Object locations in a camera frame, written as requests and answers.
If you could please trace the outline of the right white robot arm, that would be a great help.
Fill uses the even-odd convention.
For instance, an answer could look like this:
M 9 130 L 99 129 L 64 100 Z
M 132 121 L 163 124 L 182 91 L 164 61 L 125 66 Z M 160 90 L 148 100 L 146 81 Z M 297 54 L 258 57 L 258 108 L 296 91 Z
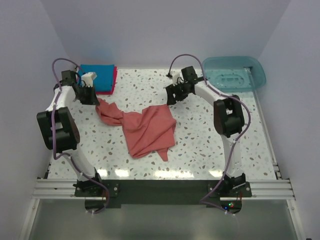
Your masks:
M 166 77 L 172 81 L 165 87 L 168 106 L 194 94 L 213 107 L 213 125 L 221 137 L 225 157 L 222 189 L 227 196 L 235 196 L 246 182 L 240 149 L 245 119 L 239 97 L 222 93 L 204 77 L 199 77 L 192 66 L 183 68 L 180 73 L 168 72 Z

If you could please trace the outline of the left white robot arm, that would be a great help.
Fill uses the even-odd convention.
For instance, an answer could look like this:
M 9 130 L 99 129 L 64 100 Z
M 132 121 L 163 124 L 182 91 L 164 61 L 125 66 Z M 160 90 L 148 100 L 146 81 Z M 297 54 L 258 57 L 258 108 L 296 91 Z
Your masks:
M 40 132 L 45 146 L 52 150 L 53 158 L 64 158 L 75 171 L 75 186 L 85 188 L 92 196 L 99 196 L 104 184 L 80 147 L 80 132 L 69 109 L 76 101 L 82 105 L 100 104 L 94 86 L 97 74 L 88 72 L 79 76 L 75 71 L 66 70 L 61 76 L 62 80 L 53 88 L 54 97 L 49 107 L 36 115 Z

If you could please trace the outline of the salmon pink t shirt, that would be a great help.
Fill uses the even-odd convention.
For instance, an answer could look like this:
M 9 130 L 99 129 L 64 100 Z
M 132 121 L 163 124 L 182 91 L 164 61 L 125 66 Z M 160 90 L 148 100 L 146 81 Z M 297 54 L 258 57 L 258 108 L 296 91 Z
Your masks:
M 100 120 L 108 126 L 120 126 L 125 137 L 128 153 L 134 159 L 157 152 L 167 162 L 168 150 L 176 143 L 174 132 L 177 121 L 168 105 L 152 105 L 139 112 L 124 112 L 116 103 L 99 99 L 95 110 Z

